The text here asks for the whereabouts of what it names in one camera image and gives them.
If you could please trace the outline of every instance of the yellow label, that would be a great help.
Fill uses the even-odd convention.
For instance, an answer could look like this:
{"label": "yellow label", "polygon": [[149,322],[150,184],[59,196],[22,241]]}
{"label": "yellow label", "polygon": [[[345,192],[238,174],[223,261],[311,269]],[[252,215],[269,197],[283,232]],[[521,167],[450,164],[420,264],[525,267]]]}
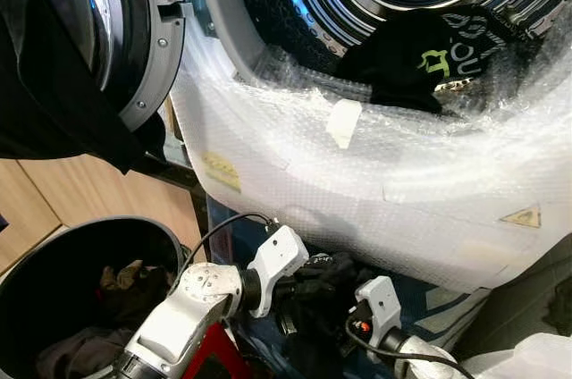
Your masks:
{"label": "yellow label", "polygon": [[540,229],[540,207],[531,206],[527,209],[522,209],[514,214],[507,215],[500,219],[505,223],[513,223],[518,225],[524,225],[526,227],[533,227],[535,229]]}
{"label": "yellow label", "polygon": [[236,172],[231,162],[216,153],[210,152],[204,153],[202,158],[206,166],[207,176],[240,192],[239,173]]}

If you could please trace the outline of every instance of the gray fabric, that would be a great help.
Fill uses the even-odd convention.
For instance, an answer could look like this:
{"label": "gray fabric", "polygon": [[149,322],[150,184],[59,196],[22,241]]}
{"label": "gray fabric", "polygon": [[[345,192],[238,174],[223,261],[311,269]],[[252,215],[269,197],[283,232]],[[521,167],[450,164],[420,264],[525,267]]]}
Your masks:
{"label": "gray fabric", "polygon": [[76,379],[109,366],[133,335],[131,330],[88,327],[43,350],[36,363],[40,379]]}

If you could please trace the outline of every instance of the washing machine door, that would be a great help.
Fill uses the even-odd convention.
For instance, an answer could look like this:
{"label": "washing machine door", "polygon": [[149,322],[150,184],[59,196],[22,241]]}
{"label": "washing machine door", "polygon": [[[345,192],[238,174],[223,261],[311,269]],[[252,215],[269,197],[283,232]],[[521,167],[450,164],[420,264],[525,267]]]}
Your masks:
{"label": "washing machine door", "polygon": [[48,0],[130,131],[163,103],[179,68],[184,0]]}

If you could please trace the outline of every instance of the plastic wrap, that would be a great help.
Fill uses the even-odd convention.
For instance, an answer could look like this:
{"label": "plastic wrap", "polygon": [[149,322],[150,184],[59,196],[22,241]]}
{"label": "plastic wrap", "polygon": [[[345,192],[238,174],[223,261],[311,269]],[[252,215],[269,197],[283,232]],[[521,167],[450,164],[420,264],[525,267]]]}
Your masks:
{"label": "plastic wrap", "polygon": [[266,81],[247,85],[190,19],[172,100],[201,183],[225,205],[453,290],[493,288],[572,227],[571,22],[567,5],[540,50],[511,48],[441,91],[438,116],[349,100],[369,87],[272,48]]}

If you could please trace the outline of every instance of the black cable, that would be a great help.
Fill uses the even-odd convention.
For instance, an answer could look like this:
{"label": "black cable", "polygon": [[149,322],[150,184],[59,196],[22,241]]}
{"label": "black cable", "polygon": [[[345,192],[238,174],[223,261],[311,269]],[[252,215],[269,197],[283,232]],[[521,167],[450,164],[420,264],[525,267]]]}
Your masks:
{"label": "black cable", "polygon": [[172,292],[175,291],[175,289],[177,288],[177,285],[179,285],[179,281],[181,280],[182,274],[185,272],[185,270],[187,270],[187,267],[189,267],[190,262],[193,261],[193,258],[198,253],[198,250],[200,249],[200,247],[202,247],[205,244],[205,242],[207,240],[211,239],[223,227],[226,227],[230,223],[233,223],[233,222],[240,220],[242,218],[247,218],[249,216],[257,216],[258,218],[265,220],[265,224],[267,226],[272,225],[272,223],[273,223],[273,221],[264,214],[260,214],[258,212],[246,212],[244,214],[233,215],[232,217],[224,220],[222,223],[216,225],[214,227],[214,229],[209,231],[205,236],[203,236],[201,238],[200,242],[197,244],[197,246],[195,248],[193,248],[192,251],[190,251],[189,256],[187,257],[185,262],[182,264],[181,270],[177,274],[177,277],[175,278],[174,282],[172,283],[172,287],[171,287],[171,290],[169,291],[169,294],[172,294]]}
{"label": "black cable", "polygon": [[470,373],[468,373],[468,371],[463,366],[459,365],[455,361],[451,361],[448,358],[437,357],[435,355],[402,354],[400,352],[393,352],[390,350],[380,350],[380,349],[376,348],[375,346],[372,346],[369,343],[367,343],[366,341],[362,341],[359,337],[357,337],[349,328],[350,323],[351,323],[351,317],[349,317],[346,320],[346,325],[345,325],[346,334],[350,337],[351,340],[353,340],[355,343],[357,343],[357,345],[361,346],[365,350],[371,350],[374,354],[381,355],[382,357],[389,357],[389,358],[396,358],[396,359],[419,359],[421,361],[429,361],[432,363],[441,363],[441,364],[444,364],[445,366],[449,366],[449,367],[454,368],[459,373],[461,373],[463,376],[465,376],[467,379],[475,379],[475,377],[472,376]]}

